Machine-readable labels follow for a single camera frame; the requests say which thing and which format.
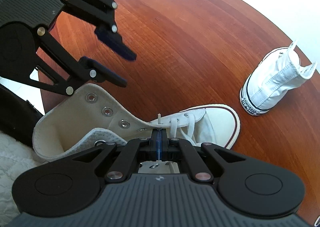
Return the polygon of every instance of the white fabric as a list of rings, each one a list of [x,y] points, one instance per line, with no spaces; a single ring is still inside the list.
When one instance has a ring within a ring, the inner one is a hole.
[[[88,103],[88,93],[95,93],[97,101]],[[112,116],[102,114],[104,107],[112,109]],[[128,121],[130,127],[121,128],[121,120]],[[230,107],[210,104],[162,117],[161,124],[157,119],[147,123],[133,116],[100,86],[86,84],[38,121],[33,134],[34,150],[48,161],[68,156],[83,150],[81,146],[88,141],[86,134],[94,128],[108,129],[108,134],[113,132],[124,141],[148,138],[152,129],[166,128],[168,137],[186,138],[197,146],[213,142],[231,148],[239,134],[240,121]]]
[[[11,194],[14,180],[42,163],[31,148],[0,131],[0,226],[19,215]]]
[[[251,115],[268,112],[287,93],[310,79],[317,62],[300,66],[300,58],[294,51],[297,41],[289,47],[272,50],[248,77],[240,90],[240,101]]]

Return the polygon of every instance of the quilted white cloth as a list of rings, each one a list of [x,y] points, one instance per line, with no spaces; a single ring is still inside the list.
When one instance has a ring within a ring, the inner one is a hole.
[[[11,188],[23,172],[45,161],[26,145],[0,131],[0,226],[4,227],[19,211],[13,201]]]

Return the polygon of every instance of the high-top sneaker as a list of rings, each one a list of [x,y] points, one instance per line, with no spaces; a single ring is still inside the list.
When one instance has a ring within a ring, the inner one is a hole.
[[[97,140],[125,145],[130,139],[148,138],[157,128],[166,128],[168,137],[187,139],[195,146],[212,142],[230,149],[238,137],[240,120],[229,106],[208,104],[148,123],[100,86],[86,84],[38,121],[33,147],[41,158],[53,161],[93,147]]]
[[[246,112],[256,116],[268,112],[288,90],[312,77],[317,62],[300,66],[300,58],[294,51],[296,45],[297,40],[289,47],[272,50],[249,75],[240,90],[240,102]]]

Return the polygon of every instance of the shoe sole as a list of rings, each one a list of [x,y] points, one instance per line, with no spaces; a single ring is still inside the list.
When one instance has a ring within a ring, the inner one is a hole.
[[[288,47],[280,47],[280,48],[276,48],[274,50],[272,50],[271,52],[267,53],[264,58],[261,60],[261,62],[258,64],[258,66],[273,52],[281,50],[281,49],[288,49]],[[247,95],[247,85],[249,82],[249,79],[251,77],[252,74],[250,74],[248,76],[248,78],[246,79],[246,81],[244,82],[244,85],[242,86],[242,88],[240,89],[239,92],[239,99],[240,99],[240,103],[241,106],[244,108],[244,110],[250,114],[251,116],[259,116],[261,114],[265,114],[267,113],[270,109],[268,110],[262,110],[259,108],[254,107],[253,103],[251,103],[249,96]]]
[[[236,142],[238,136],[239,136],[239,132],[240,132],[240,119],[238,114],[236,113],[236,111],[234,109],[232,109],[230,106],[225,105],[225,104],[209,104],[209,105],[200,105],[200,106],[196,106],[196,107],[191,107],[189,109],[185,109],[182,110],[180,112],[184,112],[184,111],[188,111],[188,110],[193,110],[193,109],[201,109],[201,108],[222,108],[222,109],[226,109],[228,111],[230,111],[233,115],[233,117],[235,118],[236,121],[236,127],[233,131],[233,137],[228,141],[227,145],[224,146],[224,148],[226,149],[231,149],[231,147],[233,146],[233,144]]]

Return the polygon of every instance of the table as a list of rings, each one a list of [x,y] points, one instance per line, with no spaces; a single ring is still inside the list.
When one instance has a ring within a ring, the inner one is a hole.
[[[290,39],[241,0],[115,1],[119,33],[137,53],[136,62],[121,59],[96,39],[93,26],[66,13],[52,34],[77,60],[86,55],[126,78],[127,88],[100,85],[145,121],[197,105],[231,106],[241,121],[233,150],[295,172],[306,186],[299,215],[313,224],[320,214],[319,73],[265,115],[250,116],[239,101],[240,88],[264,55]],[[309,64],[296,51],[301,64]],[[65,98],[46,91],[42,97],[46,111]]]

